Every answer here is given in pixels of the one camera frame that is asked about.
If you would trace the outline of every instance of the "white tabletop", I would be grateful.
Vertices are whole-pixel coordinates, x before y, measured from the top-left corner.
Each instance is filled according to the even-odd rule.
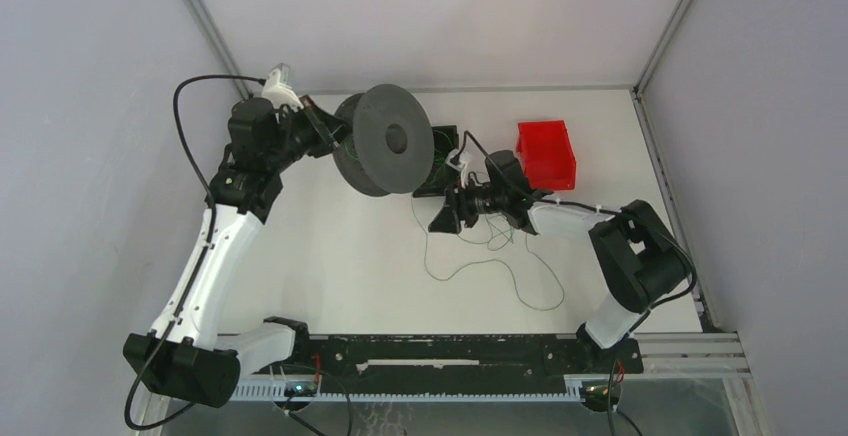
[[[515,148],[519,121],[563,119],[578,166],[577,188],[563,197],[617,206],[644,199],[667,222],[626,91],[454,92],[416,97],[432,124],[456,124],[460,132],[470,130],[490,152]],[[344,97],[314,99],[332,112]],[[475,157],[472,166],[482,169],[482,155]],[[313,334],[573,333],[607,294],[588,238],[581,243],[529,237],[530,248],[554,269],[565,289],[562,305],[541,312],[518,301],[501,263],[471,266],[448,282],[428,276],[425,235],[413,218],[411,204],[426,226],[442,198],[361,195],[347,186],[331,157],[304,158],[282,177],[283,191],[267,225],[238,270],[221,332],[246,331],[265,317],[283,316],[307,322]],[[482,219],[473,230],[462,233],[475,241],[488,235]],[[559,286],[545,266],[527,253],[526,237],[516,232],[514,244],[491,252],[454,235],[433,234],[427,265],[436,277],[447,278],[466,263],[497,258],[513,269],[525,301],[537,307],[553,306],[561,296]],[[657,309],[640,331],[700,332],[694,302],[687,297]]]

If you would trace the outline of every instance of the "red box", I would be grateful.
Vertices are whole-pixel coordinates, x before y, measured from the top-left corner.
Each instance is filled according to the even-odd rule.
[[[533,189],[574,189],[577,160],[568,140],[565,121],[518,123],[515,152]]]

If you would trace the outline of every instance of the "spool center hole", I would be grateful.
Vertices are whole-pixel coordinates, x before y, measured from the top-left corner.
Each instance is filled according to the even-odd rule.
[[[392,124],[386,129],[386,145],[395,154],[406,151],[406,131],[397,124]]]

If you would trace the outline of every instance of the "red plastic container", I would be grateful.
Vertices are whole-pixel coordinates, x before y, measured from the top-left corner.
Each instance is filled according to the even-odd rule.
[[[574,189],[577,160],[564,121],[518,123],[515,152],[521,158],[524,175],[534,189]]]

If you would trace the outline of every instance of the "white wall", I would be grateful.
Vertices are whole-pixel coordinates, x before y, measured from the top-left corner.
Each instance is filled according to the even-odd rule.
[[[844,435],[848,0],[696,0],[647,105],[777,434]]]
[[[302,91],[630,85],[677,0],[205,0],[243,71]]]
[[[218,70],[181,0],[0,0],[0,433],[119,434],[144,332],[188,256],[202,191],[171,94]],[[212,171],[236,100],[185,92]]]

